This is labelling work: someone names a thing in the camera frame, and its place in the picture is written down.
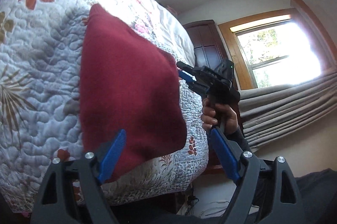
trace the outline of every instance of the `bed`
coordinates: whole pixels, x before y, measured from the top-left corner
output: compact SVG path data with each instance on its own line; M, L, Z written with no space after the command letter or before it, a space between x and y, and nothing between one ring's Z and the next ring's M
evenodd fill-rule
M186 30L154 0L0 0L0 190L13 212L32 210L54 157L81 156L80 58L94 3L176 61L194 66ZM104 184L109 204L185 190L204 171L208 146L199 119L201 98L182 80L180 106L187 124L184 149ZM165 145L165 136L158 145ZM82 204L77 181L74 193Z

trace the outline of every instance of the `gray curtain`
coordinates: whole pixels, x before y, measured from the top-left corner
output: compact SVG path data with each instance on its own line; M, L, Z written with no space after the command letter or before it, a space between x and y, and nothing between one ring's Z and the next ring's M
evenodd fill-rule
M301 84L242 90L240 94L243 133L257 149L337 108L337 67Z

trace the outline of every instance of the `blue clamp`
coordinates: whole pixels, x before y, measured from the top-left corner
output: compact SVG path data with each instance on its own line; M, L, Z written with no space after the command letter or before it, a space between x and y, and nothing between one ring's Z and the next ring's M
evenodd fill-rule
M219 132L218 128L211 130L210 139L213 149L225 171L227 177L236 184L241 178L238 170L238 160L233 155L228 141L224 140L225 136Z
M187 83L191 83L191 82L195 81L190 75L184 73L181 70L178 70L178 75L179 75L179 77L184 79Z
M115 169L117 161L126 144L126 132L124 129L119 130L111 146L108 148L104 158L100 160L99 175L97 179L104 183L105 180L110 179Z

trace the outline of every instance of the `cabinet door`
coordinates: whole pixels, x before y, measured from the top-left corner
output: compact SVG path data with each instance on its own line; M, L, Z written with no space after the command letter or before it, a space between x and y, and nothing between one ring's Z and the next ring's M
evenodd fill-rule
M194 45L195 65L216 68L227 57L213 20L197 21L184 25Z

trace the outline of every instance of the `metal screw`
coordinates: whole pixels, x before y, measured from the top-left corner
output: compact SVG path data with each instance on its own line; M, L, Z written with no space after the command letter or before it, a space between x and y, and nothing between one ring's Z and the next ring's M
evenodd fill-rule
M284 163L285 162L285 158L284 157L277 157L277 161Z
M250 151L244 151L243 152L243 156L245 158L251 158L253 156L253 154Z
M87 158L87 159L91 159L94 156L95 156L95 154L93 152L88 152L88 153L85 154L85 158Z
M54 164L58 164L58 163L60 163L60 161L61 161L60 158L54 158L52 162Z

